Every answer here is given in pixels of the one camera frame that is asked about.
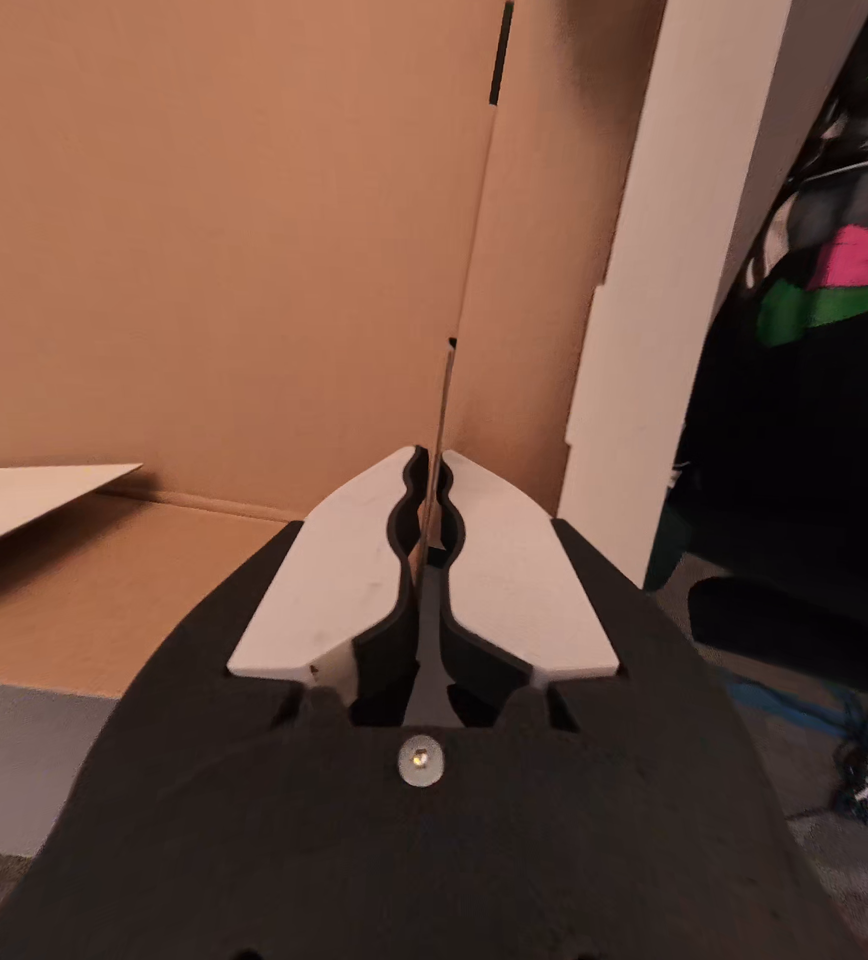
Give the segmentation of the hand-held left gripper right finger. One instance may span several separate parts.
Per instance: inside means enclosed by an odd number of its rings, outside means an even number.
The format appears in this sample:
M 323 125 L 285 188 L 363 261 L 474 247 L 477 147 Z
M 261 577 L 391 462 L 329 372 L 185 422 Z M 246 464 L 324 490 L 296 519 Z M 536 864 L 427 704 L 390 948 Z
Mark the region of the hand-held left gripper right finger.
M 453 450 L 441 456 L 438 501 L 440 658 L 457 690 L 498 711 L 521 688 L 617 674 L 547 510 Z

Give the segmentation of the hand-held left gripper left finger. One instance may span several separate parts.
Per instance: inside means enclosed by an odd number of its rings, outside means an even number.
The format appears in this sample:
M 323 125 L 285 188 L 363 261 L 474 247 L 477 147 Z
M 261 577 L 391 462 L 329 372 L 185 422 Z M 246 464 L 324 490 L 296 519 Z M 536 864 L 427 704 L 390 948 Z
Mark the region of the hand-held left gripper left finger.
M 333 690 L 349 707 L 413 668 L 409 558 L 428 468 L 425 448 L 402 447 L 310 512 L 227 662 L 230 674 Z

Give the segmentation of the white and brown cardboard box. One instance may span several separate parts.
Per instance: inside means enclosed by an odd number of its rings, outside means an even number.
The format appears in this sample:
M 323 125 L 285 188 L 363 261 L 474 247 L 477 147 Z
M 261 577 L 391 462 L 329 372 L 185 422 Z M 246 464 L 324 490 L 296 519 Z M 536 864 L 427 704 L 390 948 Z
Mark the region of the white and brown cardboard box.
M 447 450 L 637 586 L 791 2 L 0 2 L 0 687 Z

